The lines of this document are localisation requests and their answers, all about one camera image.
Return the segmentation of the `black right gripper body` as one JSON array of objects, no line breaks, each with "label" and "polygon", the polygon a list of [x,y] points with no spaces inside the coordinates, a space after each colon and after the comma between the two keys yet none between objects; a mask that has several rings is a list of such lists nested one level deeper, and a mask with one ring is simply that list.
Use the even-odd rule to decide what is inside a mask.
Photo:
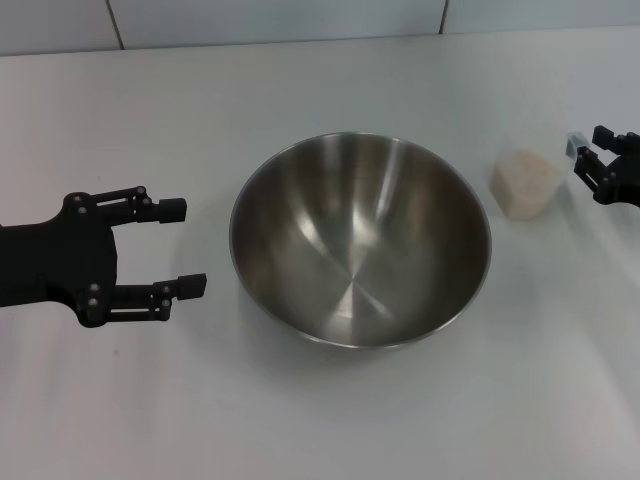
[{"label": "black right gripper body", "polygon": [[597,203],[624,203],[640,207],[639,155],[621,155],[609,165],[601,164],[598,167],[596,184],[593,199]]}]

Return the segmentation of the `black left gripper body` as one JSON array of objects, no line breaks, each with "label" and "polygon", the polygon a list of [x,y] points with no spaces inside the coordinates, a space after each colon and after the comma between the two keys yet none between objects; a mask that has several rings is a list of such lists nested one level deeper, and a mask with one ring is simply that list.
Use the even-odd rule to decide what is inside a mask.
[{"label": "black left gripper body", "polygon": [[82,326],[103,326],[116,264],[114,235],[96,197],[74,192],[45,222],[1,228],[1,305],[56,302]]}]

